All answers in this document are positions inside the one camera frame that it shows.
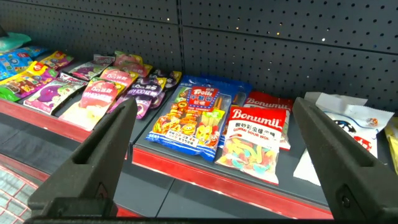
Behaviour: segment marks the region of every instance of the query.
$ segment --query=blue candy bag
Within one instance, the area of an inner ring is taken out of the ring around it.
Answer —
[[[0,80],[24,71],[32,62],[26,50],[0,55]]]
[[[237,92],[230,83],[184,76],[146,140],[213,161]]]
[[[209,80],[214,80],[214,81],[218,81],[218,82],[226,82],[226,83],[230,83],[234,86],[238,87],[238,94],[236,94],[235,99],[233,100],[232,104],[236,105],[236,106],[243,106],[244,102],[246,101],[246,99],[248,98],[250,92],[253,89],[253,86],[245,83],[245,82],[241,82],[238,80],[231,80],[229,78],[225,78],[225,77],[218,77],[218,76],[214,76],[214,75],[209,75],[209,74],[201,74],[201,77],[203,78],[207,78]],[[218,141],[218,147],[223,148],[224,147],[224,142],[225,142],[225,134],[226,134],[226,130],[228,129],[228,123],[229,121],[227,120],[227,122],[225,122],[225,126],[223,128],[223,132],[220,136],[220,140]]]

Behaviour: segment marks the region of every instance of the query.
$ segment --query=pegboard wall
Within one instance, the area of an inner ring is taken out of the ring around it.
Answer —
[[[283,97],[324,91],[398,111],[396,0],[0,0],[0,23],[88,60],[115,49]]]

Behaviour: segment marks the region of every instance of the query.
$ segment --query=candy package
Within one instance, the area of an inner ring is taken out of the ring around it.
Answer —
[[[50,68],[58,70],[59,68],[67,66],[72,60],[73,57],[62,53],[61,51],[56,51],[52,55],[41,60],[40,62],[49,66]]]
[[[12,77],[25,70],[32,62],[26,50],[0,55],[0,80]]]
[[[128,88],[136,81],[138,75],[134,72],[122,71],[117,67],[108,67],[102,72],[100,78],[120,83]]]
[[[0,98],[17,101],[39,91],[58,76],[58,72],[39,62],[32,62],[23,72],[0,81]]]
[[[24,105],[41,112],[52,114],[69,96],[83,88],[88,82],[66,73],[48,83],[41,90],[24,101]]]
[[[394,113],[363,106],[366,99],[326,93],[308,92],[305,99],[312,101],[338,126],[377,158],[377,137]],[[294,177],[320,185],[310,155],[304,151]]]
[[[290,150],[290,143],[287,137],[287,131],[289,128],[289,118],[293,110],[293,100],[282,99],[270,96],[259,91],[253,91],[250,93],[244,107],[256,107],[256,108],[280,108],[286,110],[286,119],[284,124],[284,130],[282,132],[282,138],[280,139],[279,147],[284,150]]]
[[[130,89],[128,89],[125,94],[119,97],[119,99],[111,107],[111,109],[109,109],[108,112],[111,113],[119,104],[132,97],[135,97],[138,107],[136,118],[142,119],[148,112],[152,100],[160,95],[165,84],[166,78],[145,78],[145,81],[143,81],[142,78],[138,78],[137,81],[131,85]]]
[[[232,107],[223,154],[216,163],[278,184],[275,167],[285,119],[285,110]]]
[[[386,136],[390,147],[392,163],[398,174],[398,117],[391,118],[388,122]]]
[[[184,76],[146,139],[213,161],[236,94],[228,83]]]
[[[112,56],[94,55],[94,59],[92,61],[77,66],[70,70],[70,73],[77,78],[90,81],[93,77],[101,74],[101,72],[106,67],[110,66],[114,60],[115,57]]]
[[[167,83],[164,88],[166,90],[171,89],[179,83],[182,73],[181,72],[176,72],[172,71],[170,73],[163,72],[160,69],[155,69],[151,74],[149,74],[149,78],[167,78]]]
[[[81,100],[71,105],[59,119],[91,131],[123,89],[124,85],[94,77]]]
[[[115,51],[116,60],[113,66],[125,72],[134,72],[140,77],[148,76],[150,70],[152,70],[152,65],[144,65],[142,57],[133,54],[126,54],[124,52]]]

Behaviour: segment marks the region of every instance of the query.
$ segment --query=red label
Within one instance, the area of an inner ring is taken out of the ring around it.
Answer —
[[[294,101],[291,99],[281,99],[266,93],[253,91],[249,94],[244,105],[248,107],[285,109],[291,112],[293,109],[293,102]]]
[[[213,111],[219,91],[216,88],[194,86],[188,92],[188,109]]]
[[[286,119],[286,110],[231,107],[229,120],[251,121],[277,131],[282,131]]]

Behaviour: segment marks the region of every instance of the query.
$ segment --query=red shelf edge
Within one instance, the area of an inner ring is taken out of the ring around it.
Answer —
[[[34,177],[42,182],[44,182],[45,180],[47,180],[48,177],[50,177],[50,175],[48,175],[45,172],[42,172],[42,171],[37,170],[31,166],[23,164],[15,159],[12,159],[3,154],[0,154],[0,162],[5,165],[8,165],[14,169],[17,169],[31,177]],[[117,217],[141,217],[140,215],[138,215],[120,205],[118,205],[118,214],[116,216]]]
[[[4,113],[78,142],[83,142],[91,134],[90,131],[61,121],[57,117],[46,115],[6,100],[0,100],[0,113]]]
[[[290,218],[333,219],[331,212],[198,169],[143,149],[133,149],[132,163],[198,185]]]

